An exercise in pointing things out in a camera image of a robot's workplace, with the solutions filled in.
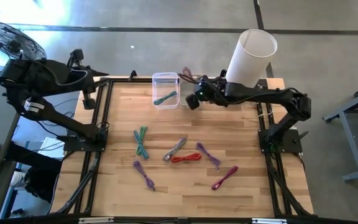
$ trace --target gray floor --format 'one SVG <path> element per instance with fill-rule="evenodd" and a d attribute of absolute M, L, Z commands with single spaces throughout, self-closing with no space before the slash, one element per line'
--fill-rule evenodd
<path fill-rule="evenodd" d="M 260 0 L 267 29 L 358 30 L 358 0 Z M 17 13 L 17 7 L 32 10 Z M 0 21 L 20 24 L 120 27 L 256 28 L 252 0 L 95 0 L 0 1 Z M 82 48 L 85 64 L 113 75 L 180 72 L 217 75 L 227 68 L 239 34 L 50 32 L 25 31 L 48 58 L 66 62 Z M 302 140 L 306 175 L 314 211 L 321 217 L 358 220 L 358 180 L 341 176 L 356 171 L 339 121 L 321 117 L 349 100 L 358 90 L 358 35 L 275 35 L 278 52 L 272 60 L 275 77 L 308 93 L 312 118 L 298 123 L 309 131 Z M 0 53 L 0 65 L 6 57 Z M 54 96 L 53 104 L 76 97 Z M 67 103 L 61 112 L 72 111 Z M 42 140 L 40 127 L 21 120 L 16 138 Z"/>

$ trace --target purple cable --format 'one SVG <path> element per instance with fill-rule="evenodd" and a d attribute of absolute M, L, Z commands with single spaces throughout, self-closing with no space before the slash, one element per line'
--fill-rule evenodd
<path fill-rule="evenodd" d="M 149 189 L 155 191 L 154 182 L 153 182 L 150 178 L 147 177 L 146 173 L 145 173 L 144 170 L 143 170 L 142 164 L 141 164 L 139 161 L 134 161 L 133 166 L 135 167 L 135 169 L 136 169 L 137 171 L 140 172 L 140 174 L 143 175 L 144 179 L 146 180 L 146 185 L 147 185 L 147 187 L 148 187 Z"/>
<path fill-rule="evenodd" d="M 219 159 L 213 157 L 210 153 L 208 153 L 208 151 L 204 148 L 204 146 L 201 143 L 198 142 L 196 144 L 196 148 L 208 156 L 209 160 L 214 165 L 216 165 L 216 170 L 219 172 L 219 165 L 221 165 L 221 161 Z"/>

